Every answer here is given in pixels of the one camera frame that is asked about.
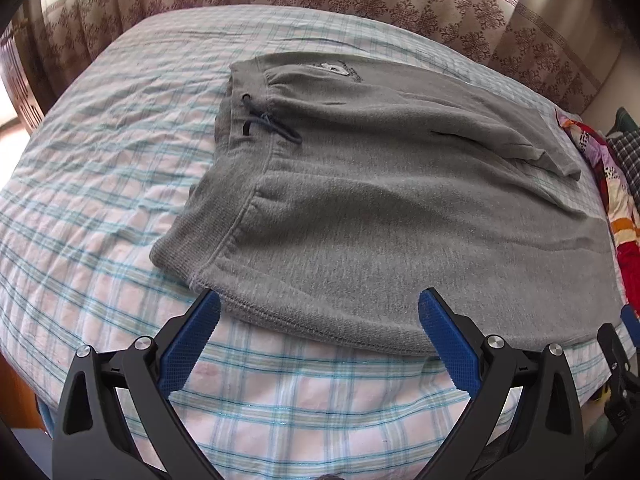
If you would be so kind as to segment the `grey sweatpants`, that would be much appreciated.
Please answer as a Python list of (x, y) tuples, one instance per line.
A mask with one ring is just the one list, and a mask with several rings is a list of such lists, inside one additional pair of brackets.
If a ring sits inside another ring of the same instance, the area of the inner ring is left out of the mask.
[(431, 70), (288, 52), (230, 68), (212, 164), (152, 263), (236, 318), (401, 356), (418, 298), (514, 346), (615, 322), (608, 222), (565, 197), (582, 167), (548, 118)]

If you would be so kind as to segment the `dark checked pillow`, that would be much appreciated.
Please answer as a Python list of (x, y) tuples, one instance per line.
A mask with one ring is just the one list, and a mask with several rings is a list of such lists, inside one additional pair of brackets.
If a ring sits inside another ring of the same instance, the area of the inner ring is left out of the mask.
[(639, 129), (611, 133), (608, 147), (613, 152), (627, 180), (636, 207), (640, 202), (640, 133)]

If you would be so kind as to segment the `colourful floral quilt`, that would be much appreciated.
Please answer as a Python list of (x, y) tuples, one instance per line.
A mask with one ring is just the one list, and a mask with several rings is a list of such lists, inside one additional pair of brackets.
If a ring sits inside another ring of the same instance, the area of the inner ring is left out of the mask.
[(596, 130), (558, 110), (555, 118), (592, 170), (613, 237), (627, 304), (639, 315), (639, 213), (627, 180)]

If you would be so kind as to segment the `dark green pillow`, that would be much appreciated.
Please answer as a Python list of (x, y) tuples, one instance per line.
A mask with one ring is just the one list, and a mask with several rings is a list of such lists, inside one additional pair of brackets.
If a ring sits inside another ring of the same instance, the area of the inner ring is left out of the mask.
[(639, 125), (634, 121), (626, 111), (626, 108), (621, 106), (615, 114), (615, 122), (612, 127), (613, 132), (631, 132), (639, 129)]

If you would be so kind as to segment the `plaid bed sheet mattress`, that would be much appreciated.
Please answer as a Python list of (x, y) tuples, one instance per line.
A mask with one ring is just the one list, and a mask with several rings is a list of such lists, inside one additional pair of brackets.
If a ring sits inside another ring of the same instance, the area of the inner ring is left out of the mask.
[[(420, 66), (553, 112), (515, 80), (366, 18), (221, 6), (137, 24), (66, 90), (1, 188), (1, 351), (48, 405), (79, 346), (127, 347), (189, 307), (151, 247), (212, 161), (230, 65), (295, 50)], [(432, 359), (360, 356), (224, 320), (172, 400), (228, 479), (402, 479), (466, 395)]]

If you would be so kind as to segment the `patterned pink curtain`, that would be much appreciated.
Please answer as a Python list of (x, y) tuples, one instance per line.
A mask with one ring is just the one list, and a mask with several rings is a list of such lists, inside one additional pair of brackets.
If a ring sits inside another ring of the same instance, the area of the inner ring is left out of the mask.
[(611, 0), (24, 0), (4, 40), (43, 82), (49, 107), (118, 36), (173, 10), (300, 6), (392, 24), (444, 44), (574, 113), (599, 92), (626, 28)]

